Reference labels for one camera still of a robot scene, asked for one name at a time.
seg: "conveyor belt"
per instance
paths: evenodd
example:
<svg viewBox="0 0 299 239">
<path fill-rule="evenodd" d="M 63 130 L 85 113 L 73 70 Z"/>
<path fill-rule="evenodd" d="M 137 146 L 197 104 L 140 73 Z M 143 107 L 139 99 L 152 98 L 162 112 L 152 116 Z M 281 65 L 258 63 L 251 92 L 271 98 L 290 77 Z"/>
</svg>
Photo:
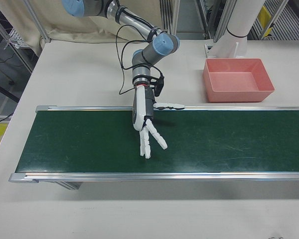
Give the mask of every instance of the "conveyor belt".
<svg viewBox="0 0 299 239">
<path fill-rule="evenodd" d="M 299 172 L 299 111 L 163 111 L 139 156 L 131 111 L 39 111 L 16 173 Z"/>
</svg>

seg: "pink bin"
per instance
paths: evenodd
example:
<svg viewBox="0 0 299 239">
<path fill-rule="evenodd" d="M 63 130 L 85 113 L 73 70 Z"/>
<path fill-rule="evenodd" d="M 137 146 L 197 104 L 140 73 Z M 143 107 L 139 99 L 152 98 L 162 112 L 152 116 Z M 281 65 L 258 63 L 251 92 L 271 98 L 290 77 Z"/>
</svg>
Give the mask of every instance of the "pink bin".
<svg viewBox="0 0 299 239">
<path fill-rule="evenodd" d="M 261 59 L 206 59 L 209 102 L 261 102 L 275 91 Z"/>
</svg>

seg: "robotic hand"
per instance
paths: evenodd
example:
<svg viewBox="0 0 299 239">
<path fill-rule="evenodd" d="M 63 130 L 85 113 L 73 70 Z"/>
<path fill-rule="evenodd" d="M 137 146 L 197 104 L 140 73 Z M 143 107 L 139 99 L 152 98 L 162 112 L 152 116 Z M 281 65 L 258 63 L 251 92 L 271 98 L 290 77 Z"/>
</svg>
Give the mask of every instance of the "robotic hand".
<svg viewBox="0 0 299 239">
<path fill-rule="evenodd" d="M 163 149 L 166 149 L 165 140 L 152 123 L 154 108 L 180 110 L 184 106 L 160 104 L 155 101 L 154 97 L 160 95 L 164 86 L 164 77 L 162 74 L 160 78 L 152 77 L 150 69 L 163 57 L 179 48 L 179 39 L 136 16 L 125 6 L 120 5 L 119 0 L 62 0 L 62 4 L 73 16 L 102 16 L 121 25 L 131 25 L 150 42 L 145 49 L 138 50 L 133 54 L 133 85 L 135 89 L 133 126 L 140 132 L 141 156 L 145 155 L 145 158 L 150 158 L 149 133 Z"/>
<path fill-rule="evenodd" d="M 157 103 L 155 96 L 159 96 L 163 88 L 163 76 L 156 78 L 155 82 L 150 76 L 150 68 L 163 57 L 175 52 L 178 46 L 177 37 L 161 33 L 145 49 L 138 50 L 133 55 L 133 85 L 135 87 L 133 126 L 140 132 L 140 155 L 145 155 L 145 158 L 150 158 L 149 133 L 163 149 L 167 148 L 164 138 L 152 124 L 154 108 L 159 110 L 184 108 L 182 105 Z"/>
</svg>

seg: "white table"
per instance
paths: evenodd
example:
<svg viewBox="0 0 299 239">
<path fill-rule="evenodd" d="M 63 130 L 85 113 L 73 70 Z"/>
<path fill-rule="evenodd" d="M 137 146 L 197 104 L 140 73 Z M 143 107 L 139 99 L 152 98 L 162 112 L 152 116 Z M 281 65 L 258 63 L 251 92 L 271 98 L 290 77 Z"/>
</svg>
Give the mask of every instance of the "white table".
<svg viewBox="0 0 299 239">
<path fill-rule="evenodd" d="M 165 87 L 157 100 L 219 106 L 202 89 L 203 44 L 182 41 L 158 64 Z M 129 47 L 126 65 L 142 47 Z M 276 88 L 248 105 L 299 106 L 299 42 L 249 42 L 247 57 L 262 58 Z M 0 144 L 0 238 L 299 239 L 299 182 L 102 182 L 69 191 L 7 181 L 37 105 L 130 106 L 132 92 L 117 94 L 121 83 L 113 44 L 46 44 Z"/>
</svg>

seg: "white pole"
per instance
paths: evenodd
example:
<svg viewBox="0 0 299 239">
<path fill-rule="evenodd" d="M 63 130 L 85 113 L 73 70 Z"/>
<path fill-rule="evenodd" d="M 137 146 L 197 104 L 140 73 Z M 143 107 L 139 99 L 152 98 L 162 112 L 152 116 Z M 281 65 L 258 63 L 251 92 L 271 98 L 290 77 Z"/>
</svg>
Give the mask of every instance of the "white pole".
<svg viewBox="0 0 299 239">
<path fill-rule="evenodd" d="M 243 57 L 247 52 L 247 34 L 264 2 L 265 0 L 237 0 L 225 34 L 208 52 L 208 57 Z"/>
</svg>

